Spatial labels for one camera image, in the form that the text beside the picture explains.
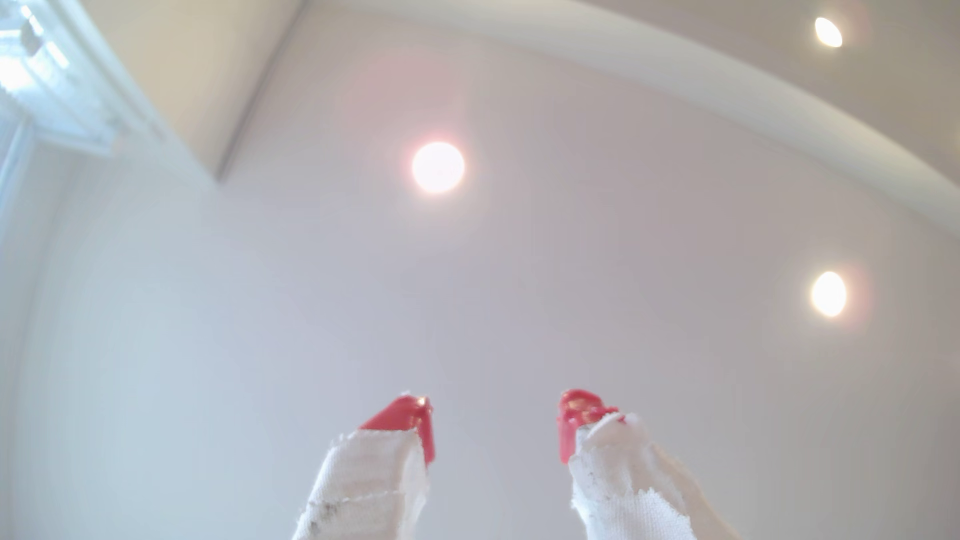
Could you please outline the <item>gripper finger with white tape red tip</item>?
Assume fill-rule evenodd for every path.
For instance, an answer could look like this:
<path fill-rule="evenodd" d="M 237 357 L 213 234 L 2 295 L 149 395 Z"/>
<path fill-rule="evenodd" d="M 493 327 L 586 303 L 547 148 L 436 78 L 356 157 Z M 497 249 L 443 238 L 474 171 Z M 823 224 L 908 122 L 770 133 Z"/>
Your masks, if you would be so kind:
<path fill-rule="evenodd" d="M 587 539 L 740 539 L 636 413 L 571 389 L 559 398 L 557 424 Z"/>
<path fill-rule="evenodd" d="M 294 539 L 413 539 L 436 458 L 433 407 L 402 394 L 334 440 Z"/>

